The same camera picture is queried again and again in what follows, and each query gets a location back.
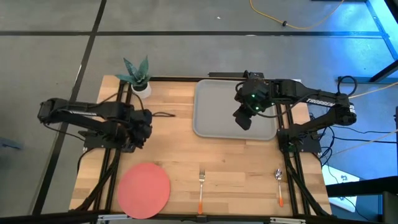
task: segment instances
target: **round plate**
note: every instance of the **round plate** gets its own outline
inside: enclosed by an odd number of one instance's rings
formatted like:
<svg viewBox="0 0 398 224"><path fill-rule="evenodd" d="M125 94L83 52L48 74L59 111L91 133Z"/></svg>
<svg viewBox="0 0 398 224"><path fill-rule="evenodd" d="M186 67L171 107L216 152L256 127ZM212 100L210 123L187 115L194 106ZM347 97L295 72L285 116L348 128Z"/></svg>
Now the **round plate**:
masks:
<svg viewBox="0 0 398 224"><path fill-rule="evenodd" d="M120 180L118 202L133 218L150 218L158 214L170 197L170 180L166 172L153 163L130 168Z"/></svg>

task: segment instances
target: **potted plant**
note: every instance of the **potted plant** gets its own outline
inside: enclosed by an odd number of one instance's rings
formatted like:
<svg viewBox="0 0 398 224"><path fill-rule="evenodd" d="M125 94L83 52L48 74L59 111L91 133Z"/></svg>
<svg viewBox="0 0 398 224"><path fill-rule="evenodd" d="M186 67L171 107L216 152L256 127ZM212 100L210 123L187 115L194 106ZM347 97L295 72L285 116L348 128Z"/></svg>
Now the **potted plant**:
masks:
<svg viewBox="0 0 398 224"><path fill-rule="evenodd" d="M131 84L131 88L135 94L144 99L150 96L152 89L149 85L150 76L148 75L148 56L141 62L138 70L127 59L123 58L124 64L129 72L128 75L116 75L120 80L124 80Z"/></svg>

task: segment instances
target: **gray tray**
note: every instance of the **gray tray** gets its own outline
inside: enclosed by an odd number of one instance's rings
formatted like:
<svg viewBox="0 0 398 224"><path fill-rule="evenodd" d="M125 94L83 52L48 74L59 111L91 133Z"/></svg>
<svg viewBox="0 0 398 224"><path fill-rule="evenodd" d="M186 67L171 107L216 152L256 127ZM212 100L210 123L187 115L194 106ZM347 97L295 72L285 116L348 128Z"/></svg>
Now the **gray tray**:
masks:
<svg viewBox="0 0 398 224"><path fill-rule="evenodd" d="M235 123L232 115L240 106L234 100L236 81L202 80L195 90L193 131L202 137L270 140L276 135L276 118L253 116L249 130ZM265 115L275 115L275 106Z"/></svg>

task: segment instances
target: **black bracket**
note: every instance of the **black bracket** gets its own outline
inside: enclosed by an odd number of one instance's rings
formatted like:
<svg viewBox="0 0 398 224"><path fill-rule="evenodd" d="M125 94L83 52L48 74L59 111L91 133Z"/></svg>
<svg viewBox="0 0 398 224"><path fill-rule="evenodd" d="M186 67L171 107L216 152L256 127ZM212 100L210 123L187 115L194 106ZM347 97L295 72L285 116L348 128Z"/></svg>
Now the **black bracket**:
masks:
<svg viewBox="0 0 398 224"><path fill-rule="evenodd" d="M282 131L277 132L277 137L282 152L321 152L317 133L307 134L304 138L297 139L292 144L287 143L288 140L286 140Z"/></svg>
<svg viewBox="0 0 398 224"><path fill-rule="evenodd" d="M94 148L122 148L125 142L119 141L107 141L104 136L98 134L96 131L78 131L80 135L85 138L84 147L87 149L94 149Z"/></svg>
<svg viewBox="0 0 398 224"><path fill-rule="evenodd" d="M197 215L197 223L206 223L209 222L207 219L207 215Z"/></svg>

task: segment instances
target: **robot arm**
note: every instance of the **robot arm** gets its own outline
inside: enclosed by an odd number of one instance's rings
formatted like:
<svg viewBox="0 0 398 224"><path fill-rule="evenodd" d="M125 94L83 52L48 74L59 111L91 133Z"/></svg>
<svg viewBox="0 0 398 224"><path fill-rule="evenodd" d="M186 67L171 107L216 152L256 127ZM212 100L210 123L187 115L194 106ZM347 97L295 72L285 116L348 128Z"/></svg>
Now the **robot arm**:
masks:
<svg viewBox="0 0 398 224"><path fill-rule="evenodd" d="M236 85L235 100L240 102L241 106L233 114L235 122L245 130L250 128L252 116L264 116L259 112L264 112L276 103L296 105L303 102L330 108L327 114L307 123L293 124L288 129L281 129L278 133L280 142L299 141L302 134L312 133L334 124L348 126L356 122L354 106L346 94L314 90L294 80L267 81L250 75L247 71L245 74L248 79Z"/></svg>
<svg viewBox="0 0 398 224"><path fill-rule="evenodd" d="M91 117L101 117L98 121ZM121 102L83 103L52 98L40 104L37 115L41 123L66 122L87 128L79 131L85 137L85 147L109 147L134 152L142 149L152 132L149 110L134 110L133 105Z"/></svg>

